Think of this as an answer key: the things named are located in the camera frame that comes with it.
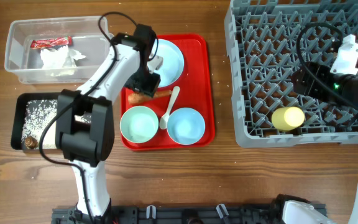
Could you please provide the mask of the yellow plastic cup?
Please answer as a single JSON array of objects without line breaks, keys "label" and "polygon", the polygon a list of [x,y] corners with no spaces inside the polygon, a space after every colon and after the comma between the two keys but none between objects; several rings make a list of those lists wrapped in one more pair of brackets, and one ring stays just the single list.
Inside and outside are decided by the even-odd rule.
[{"label": "yellow plastic cup", "polygon": [[298,107],[284,107],[275,110],[272,114],[273,126],[281,131],[291,131],[300,127],[305,121],[303,110]]}]

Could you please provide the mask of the light blue bowl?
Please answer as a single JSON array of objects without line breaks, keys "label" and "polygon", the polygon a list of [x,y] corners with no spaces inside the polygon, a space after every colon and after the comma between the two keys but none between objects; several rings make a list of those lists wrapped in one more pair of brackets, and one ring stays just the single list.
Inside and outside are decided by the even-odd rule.
[{"label": "light blue bowl", "polygon": [[206,131],[203,116],[193,108],[179,108],[169,117],[167,133],[177,144],[188,146],[197,143]]}]

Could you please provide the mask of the light blue plate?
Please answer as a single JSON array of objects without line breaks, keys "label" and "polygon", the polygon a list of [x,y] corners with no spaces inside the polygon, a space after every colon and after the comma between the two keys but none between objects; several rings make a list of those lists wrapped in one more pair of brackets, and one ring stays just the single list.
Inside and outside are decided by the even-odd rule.
[{"label": "light blue plate", "polygon": [[163,88],[175,83],[181,76],[184,66],[185,59],[181,50],[169,40],[158,39],[155,41],[152,48],[152,55],[157,54],[157,56],[147,63],[149,70],[152,70],[153,62],[162,58],[162,64],[158,69],[155,69],[154,72],[160,75],[160,83],[158,88]]}]

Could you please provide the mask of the white tissue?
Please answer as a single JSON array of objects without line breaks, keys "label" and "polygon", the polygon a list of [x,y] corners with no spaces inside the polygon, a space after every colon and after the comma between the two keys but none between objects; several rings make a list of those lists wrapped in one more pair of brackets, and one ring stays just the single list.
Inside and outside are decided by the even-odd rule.
[{"label": "white tissue", "polygon": [[86,58],[81,52],[63,46],[58,49],[42,49],[40,57],[43,62],[42,69],[58,69],[52,72],[52,77],[73,75],[75,73],[76,61]]}]

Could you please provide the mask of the orange carrot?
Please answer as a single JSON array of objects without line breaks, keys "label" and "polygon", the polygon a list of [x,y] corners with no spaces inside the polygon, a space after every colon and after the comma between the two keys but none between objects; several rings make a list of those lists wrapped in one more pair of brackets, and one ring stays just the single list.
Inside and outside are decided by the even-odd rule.
[{"label": "orange carrot", "polygon": [[154,96],[148,96],[148,95],[141,94],[141,93],[132,93],[127,97],[127,99],[128,99],[129,104],[131,104],[131,105],[140,105],[140,104],[145,103],[150,100],[170,96],[171,94],[172,94],[171,90],[157,91],[157,92],[155,92]]}]

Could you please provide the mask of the green bowl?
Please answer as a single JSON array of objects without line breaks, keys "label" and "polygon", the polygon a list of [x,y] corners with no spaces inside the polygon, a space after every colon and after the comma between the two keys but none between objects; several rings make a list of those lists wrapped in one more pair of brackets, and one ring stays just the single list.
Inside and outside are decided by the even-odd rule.
[{"label": "green bowl", "polygon": [[158,117],[146,106],[134,106],[121,116],[120,131],[124,139],[129,142],[145,143],[156,135]]}]

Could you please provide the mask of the white rice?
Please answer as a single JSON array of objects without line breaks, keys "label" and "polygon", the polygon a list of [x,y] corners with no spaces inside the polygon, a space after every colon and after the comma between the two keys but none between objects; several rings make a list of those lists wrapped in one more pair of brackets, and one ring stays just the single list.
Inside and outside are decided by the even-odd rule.
[{"label": "white rice", "polygon": [[[42,132],[50,120],[57,114],[57,100],[30,100],[26,104],[24,125],[22,128],[21,143],[24,149],[39,149],[38,145],[28,148],[25,140],[35,140],[39,143]],[[75,121],[91,124],[91,114],[75,115]],[[43,149],[56,149],[55,123],[48,130],[43,141]]]}]

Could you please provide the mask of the red snack wrapper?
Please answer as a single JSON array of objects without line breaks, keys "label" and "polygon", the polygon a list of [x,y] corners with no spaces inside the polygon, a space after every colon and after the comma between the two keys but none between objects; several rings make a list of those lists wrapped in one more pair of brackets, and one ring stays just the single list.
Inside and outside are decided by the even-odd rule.
[{"label": "red snack wrapper", "polygon": [[72,37],[59,37],[56,39],[39,39],[39,40],[33,40],[30,48],[32,49],[48,49],[48,48],[54,48],[54,47],[60,47],[60,46],[66,46],[66,45],[72,45],[73,39]]}]

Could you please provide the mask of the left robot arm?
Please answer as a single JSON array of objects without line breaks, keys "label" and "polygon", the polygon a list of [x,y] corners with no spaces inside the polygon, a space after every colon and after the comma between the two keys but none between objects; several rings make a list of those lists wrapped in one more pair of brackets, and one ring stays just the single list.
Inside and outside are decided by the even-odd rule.
[{"label": "left robot arm", "polygon": [[124,87],[154,96],[160,76],[152,64],[162,64],[152,51],[156,39],[143,24],[136,24],[132,35],[119,33],[109,40],[109,55],[95,74],[76,91],[58,96],[55,144],[63,165],[73,168],[79,193],[68,218],[73,223],[112,222],[104,169],[114,144],[112,104]]}]

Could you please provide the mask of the brown food scrap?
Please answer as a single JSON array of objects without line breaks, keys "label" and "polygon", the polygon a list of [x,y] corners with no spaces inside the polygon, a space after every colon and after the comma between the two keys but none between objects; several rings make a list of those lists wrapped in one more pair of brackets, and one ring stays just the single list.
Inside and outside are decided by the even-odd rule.
[{"label": "brown food scrap", "polygon": [[39,146],[38,140],[36,140],[36,138],[32,136],[26,137],[26,139],[24,140],[24,144],[28,149],[35,149]]}]

